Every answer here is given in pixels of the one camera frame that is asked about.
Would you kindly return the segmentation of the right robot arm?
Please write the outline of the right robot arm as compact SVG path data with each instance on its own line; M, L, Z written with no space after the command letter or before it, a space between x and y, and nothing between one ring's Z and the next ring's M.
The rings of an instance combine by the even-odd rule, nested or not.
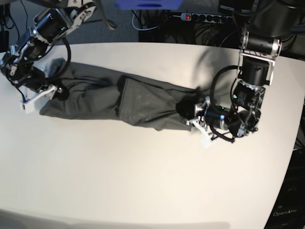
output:
M29 27L3 55L0 71L18 92L24 86L36 93L36 99L47 96L49 100L64 101L69 97L69 90L61 77L71 63L71 48L66 37L88 23L95 11L108 29L114 30L117 25L106 18L99 0L35 0L34 3L45 9L34 18L35 26ZM48 77L34 63L44 58L59 41L67 49L67 61Z

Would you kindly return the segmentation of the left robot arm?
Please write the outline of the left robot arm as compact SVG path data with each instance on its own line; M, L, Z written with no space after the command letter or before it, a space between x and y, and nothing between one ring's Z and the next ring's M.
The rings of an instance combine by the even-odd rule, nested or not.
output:
M248 19L241 29L237 65L222 68L213 78L210 93L194 106L186 121L202 134L202 144L217 138L234 143L236 138L256 132L265 86L271 85L283 37L298 24L305 12L303 0L259 0L248 12L233 11ZM217 105L216 84L227 71L235 70L230 89L230 108Z

